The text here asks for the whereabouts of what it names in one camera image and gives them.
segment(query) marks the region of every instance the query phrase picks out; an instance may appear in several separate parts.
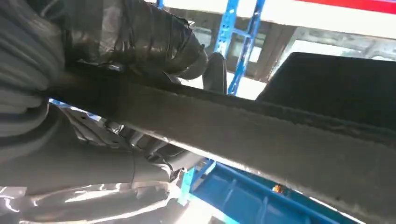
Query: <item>lift post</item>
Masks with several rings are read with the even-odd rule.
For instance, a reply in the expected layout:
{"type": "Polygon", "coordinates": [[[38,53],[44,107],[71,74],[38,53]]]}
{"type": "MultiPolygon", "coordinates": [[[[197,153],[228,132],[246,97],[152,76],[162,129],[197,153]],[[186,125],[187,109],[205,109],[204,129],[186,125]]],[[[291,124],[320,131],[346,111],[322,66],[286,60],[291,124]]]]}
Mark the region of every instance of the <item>lift post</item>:
{"type": "Polygon", "coordinates": [[[224,58],[226,58],[233,33],[239,34],[244,37],[242,50],[240,52],[240,56],[238,58],[236,66],[235,76],[227,91],[227,93],[230,95],[236,94],[239,82],[244,76],[246,68],[248,66],[249,58],[255,44],[257,30],[260,26],[261,12],[264,7],[265,0],[257,0],[253,16],[250,19],[246,31],[236,29],[234,27],[237,17],[236,12],[238,8],[238,3],[239,0],[228,1],[226,11],[224,12],[221,19],[219,34],[217,36],[216,47],[214,50],[215,52],[220,52],[224,56],[224,58]]]}

